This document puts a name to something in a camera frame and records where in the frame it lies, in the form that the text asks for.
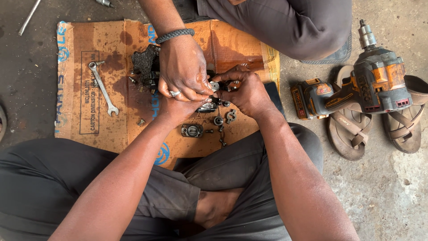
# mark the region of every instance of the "sandal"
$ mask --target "sandal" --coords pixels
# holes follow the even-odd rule
[[[4,133],[6,133],[6,127],[7,127],[6,113],[3,107],[0,105],[0,142],[1,142],[1,139],[3,139],[4,137]]]
[[[408,108],[382,114],[385,132],[392,144],[404,153],[415,153],[421,147],[420,119],[428,101],[428,84],[421,78],[405,75],[407,91],[412,96],[413,105]]]
[[[349,78],[354,66],[343,66],[338,74],[335,90],[340,90],[342,80]],[[363,114],[345,108],[336,111],[328,119],[328,137],[331,145],[343,157],[350,161],[360,160],[369,140],[368,133],[372,128],[372,115]]]

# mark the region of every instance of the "wrench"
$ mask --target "wrench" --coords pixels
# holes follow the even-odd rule
[[[101,77],[98,74],[97,71],[97,66],[104,64],[104,61],[101,62],[90,62],[89,63],[89,68],[92,70],[92,73],[94,73],[95,75],[95,79],[98,82],[98,85],[100,86],[101,91],[103,92],[104,98],[106,98],[107,104],[108,104],[108,110],[107,113],[111,116],[111,113],[114,112],[116,113],[116,116],[119,114],[119,109],[117,109],[116,107],[114,107],[114,105],[111,103],[111,100],[107,94],[106,88],[104,87],[103,82],[101,81]]]

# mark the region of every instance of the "dark trousers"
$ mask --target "dark trousers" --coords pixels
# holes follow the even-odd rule
[[[297,60],[340,49],[352,24],[351,0],[197,0],[198,13],[229,23]]]
[[[323,153],[309,129],[290,124],[322,172]],[[79,195],[118,154],[67,139],[37,139],[0,153],[0,236],[47,240]],[[177,240],[165,219],[192,221],[199,191],[244,188],[222,223],[188,240],[287,240],[270,183],[265,144],[256,132],[171,171],[153,166],[122,240]]]

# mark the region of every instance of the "braided bracelet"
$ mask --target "braided bracelet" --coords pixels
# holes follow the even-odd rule
[[[190,34],[191,36],[195,35],[195,30],[191,29],[191,28],[186,28],[186,29],[179,29],[179,30],[175,30],[172,31],[170,33],[167,33],[165,35],[163,35],[162,37],[158,37],[155,42],[157,44],[161,44],[169,39],[172,39],[173,37],[177,37],[180,35],[186,35],[186,34]]]

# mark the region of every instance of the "cardboard sheet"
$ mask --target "cardboard sheet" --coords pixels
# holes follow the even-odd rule
[[[279,53],[247,33],[229,24],[209,20],[186,24],[196,32],[194,39],[204,51],[207,69],[222,73],[247,63],[264,82],[275,81],[279,87]],[[150,24],[125,20],[98,23],[58,24],[58,101],[55,137],[67,138],[93,147],[120,153],[158,114],[162,95],[139,92],[128,77],[133,68],[131,55],[155,44],[156,33]],[[92,84],[88,67],[92,61],[104,60],[98,72],[119,115],[107,114],[107,103]],[[186,122],[201,124],[203,137],[184,138],[181,126],[175,128],[159,150],[155,164],[172,169],[177,158],[204,157],[221,148],[219,139],[231,144],[257,131],[257,123],[234,105],[220,107],[221,116],[237,110],[237,120],[225,124],[222,133],[212,123],[218,112],[193,114]],[[137,123],[146,120],[142,126]]]

